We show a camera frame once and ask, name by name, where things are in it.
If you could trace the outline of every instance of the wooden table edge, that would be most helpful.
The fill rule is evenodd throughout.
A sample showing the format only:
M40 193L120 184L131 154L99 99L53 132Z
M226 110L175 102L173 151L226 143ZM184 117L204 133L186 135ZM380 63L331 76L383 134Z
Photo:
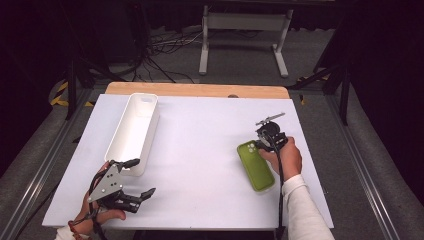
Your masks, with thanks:
M151 93L158 96L290 99L287 89L282 86L111 82L106 88L105 93L119 95Z

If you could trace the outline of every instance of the metal frame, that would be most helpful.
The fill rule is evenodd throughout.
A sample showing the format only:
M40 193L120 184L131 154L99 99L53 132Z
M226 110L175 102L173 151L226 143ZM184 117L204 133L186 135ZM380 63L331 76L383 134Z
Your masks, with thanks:
M208 68L209 29L243 29L280 31L280 39L277 44L272 45L278 70L283 78L289 76L286 64L281 54L284 40L292 19L293 10L288 10L285 15L263 15L263 14L235 14L235 13L209 13L208 6L203 8L203 44L200 56L199 74L206 75Z
M62 149L63 143L69 131L71 130L76 119L78 118L78 115L81 112L81 109L84 107L85 103L88 101L90 94L91 94L91 89L82 90L82 93L78 99L78 104L75 109L75 112L72 114L72 117L68 121L65 121L65 123L62 125L58 133L58 136L53 142L52 147L50 148L43 162L40 164L40 168L37 170L37 173L35 174L34 178L31 180L30 184L28 185L28 188L26 189L24 196L22 197L15 212L13 213L8 224L4 228L2 234L0 235L0 239L2 240L15 239L20 228L23 226L26 218L28 217L31 208L35 203L35 200L40 194L41 189L43 188L44 183L46 182L56 162L56 159L60 153L60 150Z
M337 126L339 127L339 130L342 133L343 138L346 141L346 144L352 154L353 166L356 170L356 173L358 174L359 180L362 184L362 187L364 188L365 194L368 198L371 208L374 211L381 230L383 231L384 237L386 239L400 239L380 196L380 192L377 190L377 187L375 186L374 181L368 172L358 147L355 144L352 134L350 133L349 128L343 124L339 117L335 96L327 95L326 100L331 109L331 113L337 122Z

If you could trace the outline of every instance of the white tray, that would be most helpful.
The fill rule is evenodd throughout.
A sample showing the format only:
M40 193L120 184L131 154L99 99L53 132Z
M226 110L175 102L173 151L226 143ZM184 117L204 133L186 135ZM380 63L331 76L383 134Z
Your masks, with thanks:
M159 121L157 101L156 95L147 93L134 93L128 99L105 155L105 161L140 158L138 165L124 168L122 175L141 176L144 172Z

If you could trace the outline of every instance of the table leg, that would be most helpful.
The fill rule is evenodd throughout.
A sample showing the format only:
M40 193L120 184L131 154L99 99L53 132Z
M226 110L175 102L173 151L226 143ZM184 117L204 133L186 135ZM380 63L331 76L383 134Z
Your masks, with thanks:
M283 26L281 27L280 40L278 41L278 44L272 45L274 55L275 55L275 60L277 61L278 69L280 70L280 75L283 78L288 77L289 73L287 71L287 67L284 62L283 55L281 54L281 49L283 48L284 40L286 39L286 36L287 36L287 31L290 26L292 15L293 15L293 10L288 10L287 14L285 15Z
M208 54L209 54L209 43L208 43L208 6L204 6L203 9L203 44L202 44L202 55L200 56L199 74L206 75L208 69Z

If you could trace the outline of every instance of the person's arm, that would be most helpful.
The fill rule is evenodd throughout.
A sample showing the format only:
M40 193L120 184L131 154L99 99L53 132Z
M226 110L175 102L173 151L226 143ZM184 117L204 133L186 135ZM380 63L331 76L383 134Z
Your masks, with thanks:
M102 171L109 166L109 162L106 162L99 170ZM85 193L81 211L75 217L74 221L78 221L83 219L89 213L89 204L88 204L88 192ZM97 222L100 224L105 223L109 219L121 219L125 220L126 215L125 212L118 209L108 209L105 212L100 212L97 214ZM87 219L73 226L75 232L81 236L82 239L89 239L89 235L93 232L93 221L91 219ZM74 240L74 233L71 231L69 226L65 226L59 228L56 233L56 240Z
M259 154L271 163L275 172L280 174L276 153L266 152L261 149ZM312 200L302 175L300 175L302 171L302 156L292 137L288 138L288 142L281 148L279 154L284 175L282 192L289 215L289 239L334 239Z
M302 175L296 175L284 182L283 195L289 215L289 239L334 239L312 200Z

